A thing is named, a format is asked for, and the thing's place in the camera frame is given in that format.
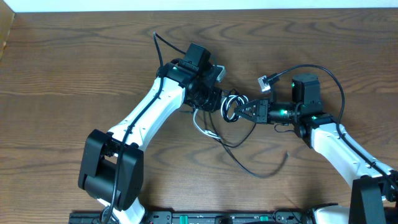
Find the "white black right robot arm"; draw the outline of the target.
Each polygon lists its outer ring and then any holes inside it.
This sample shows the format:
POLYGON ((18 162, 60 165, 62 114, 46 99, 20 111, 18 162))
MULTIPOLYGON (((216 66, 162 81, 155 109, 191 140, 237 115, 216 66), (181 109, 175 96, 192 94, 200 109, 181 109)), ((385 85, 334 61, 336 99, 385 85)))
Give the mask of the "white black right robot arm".
POLYGON ((320 82, 314 74, 292 78, 292 101, 274 97, 238 106, 235 114, 256 124, 292 124, 294 133, 321 154, 351 188, 349 207, 323 204, 304 213, 301 223, 394 223, 385 200, 397 202, 397 171, 360 146, 333 115, 323 111, 320 82))

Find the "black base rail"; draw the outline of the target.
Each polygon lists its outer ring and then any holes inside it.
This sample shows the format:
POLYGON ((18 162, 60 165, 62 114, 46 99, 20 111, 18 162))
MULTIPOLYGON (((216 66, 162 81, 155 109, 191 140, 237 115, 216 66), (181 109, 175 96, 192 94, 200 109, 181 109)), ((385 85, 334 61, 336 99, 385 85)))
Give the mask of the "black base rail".
POLYGON ((217 223, 301 223, 300 212, 276 211, 268 213, 175 213, 148 212, 145 224, 217 224, 217 223))

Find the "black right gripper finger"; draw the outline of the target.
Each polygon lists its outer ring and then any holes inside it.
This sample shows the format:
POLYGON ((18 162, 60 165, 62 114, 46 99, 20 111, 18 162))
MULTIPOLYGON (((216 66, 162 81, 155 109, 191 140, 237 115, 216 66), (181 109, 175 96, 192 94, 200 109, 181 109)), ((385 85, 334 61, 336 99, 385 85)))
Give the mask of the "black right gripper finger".
POLYGON ((239 117, 242 117, 244 119, 247 119, 252 122, 257 121, 257 116, 255 112, 249 111, 249 110, 235 110, 234 113, 238 115, 239 117))
POLYGON ((252 100, 248 103, 237 106, 235 111, 256 111, 259 100, 252 100))

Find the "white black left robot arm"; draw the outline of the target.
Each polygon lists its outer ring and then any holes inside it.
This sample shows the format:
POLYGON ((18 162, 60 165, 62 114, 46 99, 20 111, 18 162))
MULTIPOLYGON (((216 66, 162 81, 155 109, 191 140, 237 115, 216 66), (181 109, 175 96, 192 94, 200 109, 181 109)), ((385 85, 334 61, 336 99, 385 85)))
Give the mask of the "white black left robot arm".
POLYGON ((138 196, 144 181, 144 152, 166 119, 182 105, 214 112, 221 107, 215 85, 225 67, 211 53, 191 44, 183 58, 162 63, 153 86, 120 123, 93 130, 85 141, 78 186, 105 206, 103 223, 140 223, 146 213, 138 196))

